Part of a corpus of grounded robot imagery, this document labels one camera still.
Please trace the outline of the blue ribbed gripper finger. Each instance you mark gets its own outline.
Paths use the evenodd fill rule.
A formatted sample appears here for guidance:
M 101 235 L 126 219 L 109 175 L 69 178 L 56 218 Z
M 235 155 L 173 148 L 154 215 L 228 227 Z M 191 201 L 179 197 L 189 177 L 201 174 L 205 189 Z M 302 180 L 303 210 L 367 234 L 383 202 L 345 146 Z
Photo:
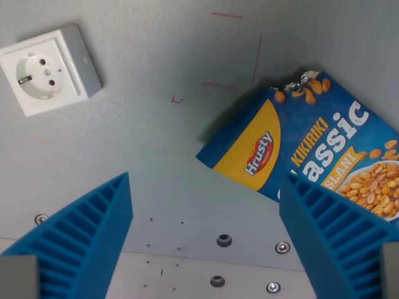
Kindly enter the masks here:
M 65 206 L 2 257 L 34 256 L 41 298 L 105 298 L 133 219 L 128 173 Z
M 362 206 L 292 173 L 279 215 L 317 298 L 382 298 L 380 254 L 398 229 Z

